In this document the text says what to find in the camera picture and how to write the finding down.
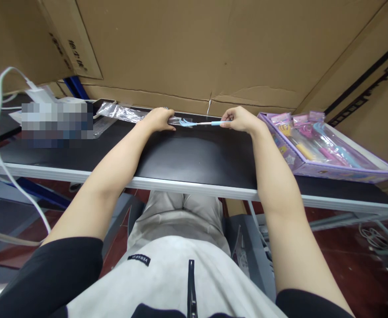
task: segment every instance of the blue metal frame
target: blue metal frame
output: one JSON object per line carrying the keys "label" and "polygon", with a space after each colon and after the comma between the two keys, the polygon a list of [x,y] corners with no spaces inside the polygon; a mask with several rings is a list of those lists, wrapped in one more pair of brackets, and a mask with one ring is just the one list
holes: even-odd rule
{"label": "blue metal frame", "polygon": [[54,193],[46,188],[32,182],[26,178],[19,178],[16,180],[18,185],[21,186],[26,192],[32,194],[40,199],[44,199],[49,203],[58,205],[61,208],[66,209],[70,205],[70,200]]}
{"label": "blue metal frame", "polygon": [[67,77],[64,79],[64,82],[66,83],[67,87],[69,88],[73,96],[80,99],[89,99],[88,94],[85,92],[85,89],[83,88],[79,80],[79,77],[77,76]]}

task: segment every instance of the logo patch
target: logo patch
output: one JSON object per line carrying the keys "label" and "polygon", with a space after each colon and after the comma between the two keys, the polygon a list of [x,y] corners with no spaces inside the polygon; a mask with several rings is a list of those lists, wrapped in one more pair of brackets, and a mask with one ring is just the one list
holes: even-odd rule
{"label": "logo patch", "polygon": [[130,259],[136,259],[137,261],[143,262],[145,265],[149,265],[151,259],[148,256],[142,255],[142,254],[134,254],[128,257],[128,260]]}

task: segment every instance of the black table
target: black table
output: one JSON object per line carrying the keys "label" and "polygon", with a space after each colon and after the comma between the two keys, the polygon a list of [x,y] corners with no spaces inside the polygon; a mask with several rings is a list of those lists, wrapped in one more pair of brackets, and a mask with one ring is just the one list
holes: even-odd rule
{"label": "black table", "polygon": [[[218,120],[193,114],[175,116],[194,122]],[[84,182],[133,126],[117,121],[100,138],[82,140],[79,148],[33,149],[27,148],[24,140],[16,140],[2,147],[1,154],[14,175]],[[375,185],[302,176],[296,179],[305,206],[388,217],[388,195]],[[128,187],[258,201],[251,138],[247,133],[215,126],[177,126],[175,132],[154,133]]]}
{"label": "black table", "polygon": [[[22,103],[30,102],[31,99],[24,94],[19,94],[17,97],[3,105],[3,107],[21,106]],[[11,118],[8,114],[18,110],[3,110],[0,115],[0,141],[10,138],[21,131],[20,124]]]}

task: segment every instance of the white pants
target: white pants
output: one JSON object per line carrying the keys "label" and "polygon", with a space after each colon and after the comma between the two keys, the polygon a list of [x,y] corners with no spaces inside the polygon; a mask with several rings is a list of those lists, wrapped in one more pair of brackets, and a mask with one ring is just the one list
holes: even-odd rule
{"label": "white pants", "polygon": [[169,235],[210,242],[230,256],[229,245],[223,235],[222,217],[222,203],[216,197],[151,191],[120,262],[149,242]]}

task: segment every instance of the toy packaging box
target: toy packaging box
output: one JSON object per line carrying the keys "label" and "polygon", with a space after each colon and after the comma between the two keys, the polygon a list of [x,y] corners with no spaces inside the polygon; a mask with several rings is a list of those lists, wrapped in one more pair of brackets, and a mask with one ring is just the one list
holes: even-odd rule
{"label": "toy packaging box", "polygon": [[319,113],[293,117],[288,113],[258,115],[294,175],[364,183],[388,180],[388,163],[322,118],[313,118],[316,114]]}

